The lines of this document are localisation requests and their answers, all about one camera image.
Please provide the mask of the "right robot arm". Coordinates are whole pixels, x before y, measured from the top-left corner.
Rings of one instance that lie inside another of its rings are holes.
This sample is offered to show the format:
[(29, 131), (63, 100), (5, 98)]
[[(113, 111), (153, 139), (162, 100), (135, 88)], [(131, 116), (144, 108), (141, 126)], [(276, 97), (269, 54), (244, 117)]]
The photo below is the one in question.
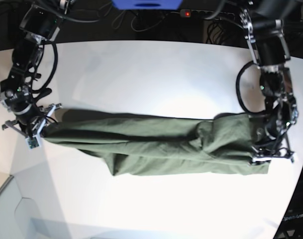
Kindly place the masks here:
[[(49, 119), (50, 110), (43, 110), (36, 103), (52, 92), (48, 85), (58, 65), (57, 46), (53, 41), (73, 3), (72, 0), (36, 0), (19, 25), (24, 35), (12, 52), (8, 77), (0, 82), (0, 103), (15, 115), (15, 120), (5, 122), (2, 128), (12, 128), (27, 140), (36, 139)], [(38, 68), (46, 42), (53, 48), (53, 68), (43, 86), (34, 90), (33, 82), (41, 78)]]

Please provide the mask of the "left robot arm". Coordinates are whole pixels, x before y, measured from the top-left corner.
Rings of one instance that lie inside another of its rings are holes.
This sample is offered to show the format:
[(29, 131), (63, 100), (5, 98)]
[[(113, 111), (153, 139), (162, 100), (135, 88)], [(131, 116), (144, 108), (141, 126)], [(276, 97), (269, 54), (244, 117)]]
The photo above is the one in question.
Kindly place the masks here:
[[(259, 165), (273, 158), (294, 161), (294, 152), (288, 139), (289, 129), (298, 121), (299, 110), (294, 96), (292, 77), (286, 65), (291, 60), (285, 39), (286, 18), (297, 6), (296, 0), (243, 0), (236, 4), (252, 60), (246, 63), (236, 77), (235, 90), (243, 111), (263, 124), (262, 134), (252, 143), (251, 164)], [(260, 91), (264, 96), (264, 110), (249, 110), (240, 92), (243, 73), (255, 66), (260, 70)]]

